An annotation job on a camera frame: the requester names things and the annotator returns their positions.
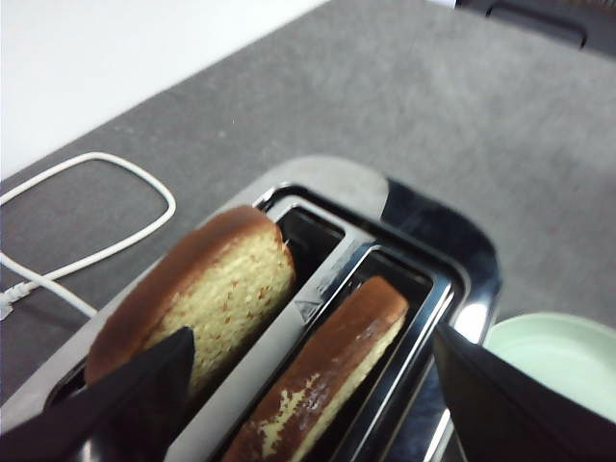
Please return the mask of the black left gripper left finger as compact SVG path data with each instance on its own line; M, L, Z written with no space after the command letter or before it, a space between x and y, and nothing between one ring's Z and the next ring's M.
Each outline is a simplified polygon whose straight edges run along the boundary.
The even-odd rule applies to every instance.
M3 461L162 461L184 420L193 332L183 327L1 437Z

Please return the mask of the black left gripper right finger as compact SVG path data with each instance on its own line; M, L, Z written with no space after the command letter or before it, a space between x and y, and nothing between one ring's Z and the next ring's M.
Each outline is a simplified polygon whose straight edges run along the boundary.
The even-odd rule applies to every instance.
M441 390L469 461L613 461L615 423L449 325L434 334Z

